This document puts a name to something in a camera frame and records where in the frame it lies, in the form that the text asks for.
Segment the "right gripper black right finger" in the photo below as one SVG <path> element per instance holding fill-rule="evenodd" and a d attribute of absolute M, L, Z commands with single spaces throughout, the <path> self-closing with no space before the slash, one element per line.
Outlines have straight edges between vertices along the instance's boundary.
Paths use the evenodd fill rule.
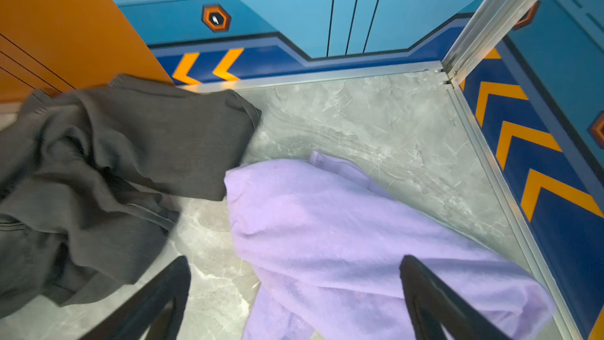
<path fill-rule="evenodd" d="M 417 339 L 507 339 L 421 261 L 406 255 L 400 279 Z"/>

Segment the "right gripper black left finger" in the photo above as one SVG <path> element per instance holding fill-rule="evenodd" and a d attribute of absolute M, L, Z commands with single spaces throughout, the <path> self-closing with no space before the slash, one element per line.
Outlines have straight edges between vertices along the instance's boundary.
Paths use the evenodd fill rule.
<path fill-rule="evenodd" d="M 180 256 L 124 302 L 83 339 L 175 339 L 191 284 L 188 260 Z"/>

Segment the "purple cloth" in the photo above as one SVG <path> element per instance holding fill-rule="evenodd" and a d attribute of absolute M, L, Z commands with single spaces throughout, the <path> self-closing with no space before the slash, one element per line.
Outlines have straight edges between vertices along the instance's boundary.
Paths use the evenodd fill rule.
<path fill-rule="evenodd" d="M 396 201 L 349 161 L 263 161 L 225 184 L 235 252 L 260 281 L 246 339 L 413 338 L 407 255 L 513 339 L 534 338 L 556 313 L 525 269 Z"/>

